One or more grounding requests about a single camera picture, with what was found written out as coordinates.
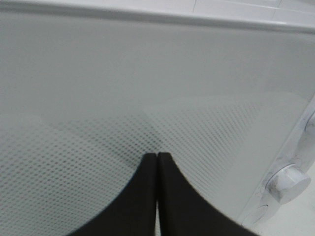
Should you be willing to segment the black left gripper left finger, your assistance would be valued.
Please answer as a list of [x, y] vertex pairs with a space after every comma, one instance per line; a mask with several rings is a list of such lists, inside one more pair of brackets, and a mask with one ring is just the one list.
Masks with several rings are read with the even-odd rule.
[[146, 153], [120, 194], [71, 236], [153, 236], [157, 210], [158, 157]]

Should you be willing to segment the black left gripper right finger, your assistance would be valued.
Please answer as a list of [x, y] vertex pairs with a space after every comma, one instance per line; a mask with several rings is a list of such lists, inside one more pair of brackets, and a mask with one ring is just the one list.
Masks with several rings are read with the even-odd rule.
[[163, 236], [253, 236], [209, 204], [189, 184], [168, 152], [157, 155], [157, 202]]

